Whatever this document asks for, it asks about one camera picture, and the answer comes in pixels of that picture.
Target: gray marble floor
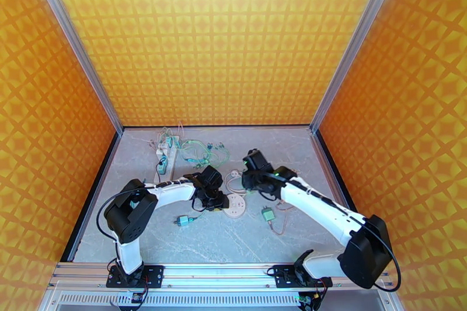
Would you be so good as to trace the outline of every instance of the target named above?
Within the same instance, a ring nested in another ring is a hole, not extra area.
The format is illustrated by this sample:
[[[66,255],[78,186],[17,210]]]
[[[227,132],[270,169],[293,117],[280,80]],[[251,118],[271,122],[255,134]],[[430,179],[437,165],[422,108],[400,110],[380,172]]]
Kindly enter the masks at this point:
[[[155,138],[157,132],[125,130],[74,261],[107,262],[115,257],[113,242],[97,230],[95,214],[101,204],[129,180],[154,179],[157,157],[148,141]],[[189,128],[185,129],[184,138],[215,144],[223,142],[231,153],[229,162],[218,169],[223,176],[232,169],[242,170],[242,158],[248,150],[259,148],[274,167],[284,165],[299,171],[299,176],[311,186],[332,197],[305,127]],[[174,177],[195,171],[193,163],[177,157]],[[273,234],[260,211],[264,206],[274,208],[275,204],[257,193],[251,194],[246,197],[246,212],[241,218],[231,219],[223,212],[206,212],[183,228],[172,222],[179,215],[198,215],[191,209],[190,202],[162,207],[153,214],[141,236],[143,260],[147,263],[280,263],[295,261],[307,249],[339,248],[327,231],[298,209],[287,213],[285,235]],[[285,213],[276,210],[275,213],[274,225],[280,230]],[[101,218],[100,221],[107,228],[105,220]]]

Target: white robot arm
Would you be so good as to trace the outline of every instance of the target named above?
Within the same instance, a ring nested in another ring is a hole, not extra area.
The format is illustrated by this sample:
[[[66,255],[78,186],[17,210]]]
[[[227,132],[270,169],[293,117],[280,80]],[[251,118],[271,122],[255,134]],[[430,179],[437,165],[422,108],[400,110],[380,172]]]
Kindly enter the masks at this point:
[[[117,266],[129,285],[137,284],[141,278],[144,263],[140,253],[140,236],[154,210],[176,201],[188,200],[192,201],[193,207],[196,198],[201,201],[203,209],[208,211],[228,208],[229,200],[219,190],[221,185],[221,174],[211,166],[206,167],[202,173],[186,174],[178,180],[157,185],[143,184],[133,179],[116,194],[104,211],[113,237],[100,228],[98,212],[97,227],[104,235],[115,240]]]
[[[251,150],[244,158],[242,175],[245,189],[270,194],[309,215],[345,247],[344,252],[313,256],[306,251],[295,262],[294,278],[303,286],[323,277],[347,276],[363,288],[371,288],[393,257],[386,225],[373,215],[367,219],[314,190],[286,167],[274,170],[260,151]],[[156,186],[131,180],[106,208],[104,216],[117,243],[117,266],[127,282],[141,278],[139,237],[153,211],[175,201],[199,198],[207,210],[228,208],[228,199],[219,190],[222,176],[208,166],[202,173],[188,174],[176,181]]]

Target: yellow patterned wall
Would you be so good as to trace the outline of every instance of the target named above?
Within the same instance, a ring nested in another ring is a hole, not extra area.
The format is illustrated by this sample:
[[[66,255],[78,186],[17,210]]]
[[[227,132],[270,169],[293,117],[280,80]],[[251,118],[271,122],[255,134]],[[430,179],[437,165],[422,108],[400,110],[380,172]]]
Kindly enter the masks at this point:
[[[46,0],[0,4],[0,309],[36,310],[114,129]]]
[[[467,309],[467,0],[385,0],[322,127],[407,310]]]
[[[64,0],[124,125],[310,123],[368,0]]]

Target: green connector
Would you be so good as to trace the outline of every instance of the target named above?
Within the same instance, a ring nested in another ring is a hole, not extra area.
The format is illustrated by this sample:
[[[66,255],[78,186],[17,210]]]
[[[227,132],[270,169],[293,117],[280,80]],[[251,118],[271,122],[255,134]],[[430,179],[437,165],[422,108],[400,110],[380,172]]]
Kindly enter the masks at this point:
[[[264,217],[264,220],[266,222],[269,222],[271,220],[274,220],[276,217],[274,216],[274,211],[271,208],[265,207],[264,209],[261,210],[261,214]]]

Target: ventilation grille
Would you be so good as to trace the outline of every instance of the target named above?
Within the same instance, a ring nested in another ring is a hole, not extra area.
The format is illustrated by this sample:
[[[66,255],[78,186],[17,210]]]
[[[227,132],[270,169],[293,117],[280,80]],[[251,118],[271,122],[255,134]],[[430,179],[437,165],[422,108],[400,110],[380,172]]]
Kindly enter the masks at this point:
[[[131,303],[133,293],[114,294],[111,292],[62,291],[60,305],[108,306],[110,303],[119,306],[135,306]],[[267,293],[181,293],[155,292],[149,293],[146,306],[184,306],[184,307],[219,307],[219,306],[298,306],[297,292]]]

